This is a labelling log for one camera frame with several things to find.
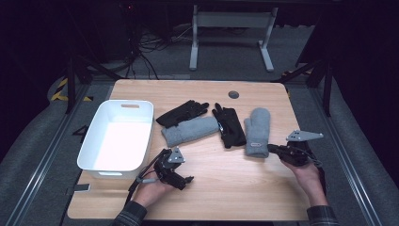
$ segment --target human hand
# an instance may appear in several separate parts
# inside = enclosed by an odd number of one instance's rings
[[[302,167],[295,167],[282,160],[281,163],[294,173],[299,185],[307,194],[311,206],[328,205],[323,186],[320,182],[319,169],[313,163]]]
[[[159,201],[164,195],[175,189],[173,186],[162,183],[158,180],[155,171],[150,172],[145,179],[157,179],[153,183],[140,184],[137,188],[136,194],[132,198],[132,201],[137,202],[145,208]]]

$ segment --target gray mitten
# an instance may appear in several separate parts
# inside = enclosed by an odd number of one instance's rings
[[[270,112],[265,108],[255,108],[250,118],[244,120],[244,124],[247,134],[246,155],[258,158],[268,157]]]
[[[219,125],[215,117],[195,118],[189,121],[182,121],[177,126],[168,129],[163,128],[162,134],[167,140],[169,148],[181,143],[206,137],[219,131]]]

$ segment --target person's left hand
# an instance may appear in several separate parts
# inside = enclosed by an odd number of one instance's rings
[[[149,173],[145,179],[156,178],[156,172]],[[175,187],[162,183],[160,180],[156,180],[153,183],[140,184],[137,188],[136,194],[132,198],[132,201],[137,202],[145,208],[156,203],[165,194],[169,193]]]

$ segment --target white plastic bin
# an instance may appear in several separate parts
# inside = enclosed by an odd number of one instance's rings
[[[96,178],[136,178],[147,165],[152,122],[150,102],[103,102],[88,128],[77,165]]]

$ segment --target wooden table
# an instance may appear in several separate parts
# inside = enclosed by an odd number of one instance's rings
[[[228,93],[237,91],[232,99]],[[299,129],[282,84],[217,81],[120,80],[110,99],[146,100],[157,118],[170,109],[195,100],[235,108],[243,126],[255,107],[270,111],[269,143],[286,144]],[[149,161],[167,147],[161,125],[154,122]],[[259,159],[245,155],[244,146],[225,149],[220,133],[179,145],[185,163],[176,172],[194,176],[191,184],[176,189],[149,208],[146,219],[169,220],[306,220],[309,202],[294,175],[275,154]],[[78,184],[89,192],[75,193],[70,218],[114,218],[122,209],[131,180],[95,179],[83,171]]]

